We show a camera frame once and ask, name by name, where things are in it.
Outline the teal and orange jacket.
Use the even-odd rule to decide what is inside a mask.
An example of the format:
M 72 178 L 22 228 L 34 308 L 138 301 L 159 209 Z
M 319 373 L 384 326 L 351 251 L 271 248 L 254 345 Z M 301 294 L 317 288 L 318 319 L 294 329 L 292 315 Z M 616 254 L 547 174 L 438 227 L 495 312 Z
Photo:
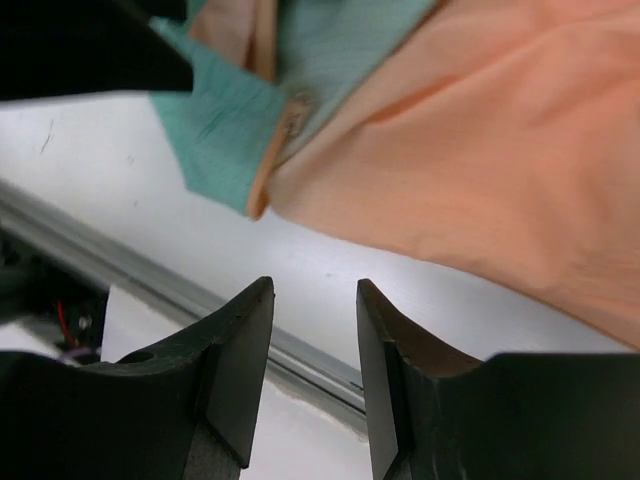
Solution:
M 639 344 L 635 1 L 191 1 L 152 101 L 189 191 Z

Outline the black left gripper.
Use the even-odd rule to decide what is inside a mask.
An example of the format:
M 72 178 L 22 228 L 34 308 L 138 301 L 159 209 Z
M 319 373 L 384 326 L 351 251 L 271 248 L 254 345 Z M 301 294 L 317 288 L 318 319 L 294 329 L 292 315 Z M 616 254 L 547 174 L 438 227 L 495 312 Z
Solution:
M 150 24 L 186 14 L 184 1 L 4 1 L 1 97 L 189 92 L 190 63 Z

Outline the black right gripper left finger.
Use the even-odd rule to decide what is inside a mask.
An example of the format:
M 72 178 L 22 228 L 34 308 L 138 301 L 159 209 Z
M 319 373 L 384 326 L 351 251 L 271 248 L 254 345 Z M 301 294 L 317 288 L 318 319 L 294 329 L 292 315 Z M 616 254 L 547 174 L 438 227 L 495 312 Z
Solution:
M 270 278 L 115 363 L 1 356 L 5 479 L 236 479 L 250 462 Z

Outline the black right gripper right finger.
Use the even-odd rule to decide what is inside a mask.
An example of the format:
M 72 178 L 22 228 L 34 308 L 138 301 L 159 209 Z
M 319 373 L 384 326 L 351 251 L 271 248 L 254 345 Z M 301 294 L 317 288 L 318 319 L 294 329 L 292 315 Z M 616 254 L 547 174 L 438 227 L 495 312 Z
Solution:
M 357 329 L 377 479 L 635 479 L 635 354 L 481 361 L 403 315 L 368 280 Z

